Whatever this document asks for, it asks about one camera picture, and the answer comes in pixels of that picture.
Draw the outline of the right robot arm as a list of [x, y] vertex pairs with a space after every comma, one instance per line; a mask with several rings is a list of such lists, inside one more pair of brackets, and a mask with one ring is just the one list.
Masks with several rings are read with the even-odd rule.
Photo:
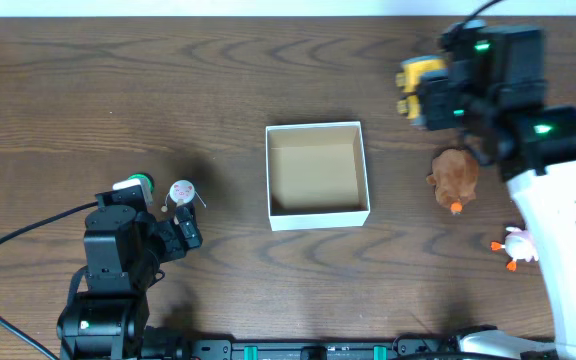
[[441, 56], [403, 63], [399, 109], [481, 140], [475, 159], [498, 166], [524, 219], [518, 254], [539, 263], [555, 329], [550, 343], [480, 330], [459, 338], [456, 356], [576, 359], [576, 108], [545, 103], [543, 32], [466, 20], [439, 44]]

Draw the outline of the pig face rattle drum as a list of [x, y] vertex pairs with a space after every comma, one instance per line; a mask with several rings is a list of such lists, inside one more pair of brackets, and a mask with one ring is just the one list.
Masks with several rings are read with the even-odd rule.
[[165, 196], [164, 204], [161, 206], [161, 212], [167, 213], [170, 209], [175, 212], [184, 210], [192, 216], [195, 216], [196, 209], [194, 201], [198, 200], [204, 207], [207, 207], [196, 186], [189, 180], [178, 180], [174, 182]]

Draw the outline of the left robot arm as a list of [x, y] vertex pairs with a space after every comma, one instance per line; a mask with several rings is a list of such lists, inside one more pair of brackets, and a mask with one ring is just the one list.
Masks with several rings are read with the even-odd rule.
[[145, 208], [108, 205], [85, 219], [87, 266], [71, 281], [57, 323], [61, 359], [179, 358], [184, 346], [147, 336], [147, 291], [165, 277], [161, 265], [202, 245], [195, 207], [184, 204], [159, 221]]

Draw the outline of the yellow grey toy truck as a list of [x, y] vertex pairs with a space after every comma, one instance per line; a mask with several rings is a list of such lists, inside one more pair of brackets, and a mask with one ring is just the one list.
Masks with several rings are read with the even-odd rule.
[[412, 124], [415, 124], [421, 115], [421, 106], [416, 95], [421, 77], [445, 68], [444, 60], [436, 55], [415, 57], [401, 63], [401, 71], [396, 74], [396, 85], [403, 95], [397, 103], [397, 111]]

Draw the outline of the brown plush capybara toy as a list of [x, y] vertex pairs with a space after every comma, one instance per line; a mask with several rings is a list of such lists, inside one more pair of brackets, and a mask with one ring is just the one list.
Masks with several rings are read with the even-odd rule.
[[434, 187], [437, 203], [453, 215], [476, 198], [479, 164], [465, 150], [447, 149], [434, 158], [426, 182]]

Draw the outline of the white pink plush duck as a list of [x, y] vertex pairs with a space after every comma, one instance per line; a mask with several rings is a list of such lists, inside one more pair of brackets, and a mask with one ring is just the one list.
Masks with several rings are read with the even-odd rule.
[[515, 272], [519, 261], [527, 263], [539, 261], [535, 239], [527, 229], [507, 226], [505, 231], [507, 234], [504, 242], [493, 241], [490, 243], [490, 249], [492, 251], [504, 250], [507, 253], [510, 258], [506, 264], [508, 271]]

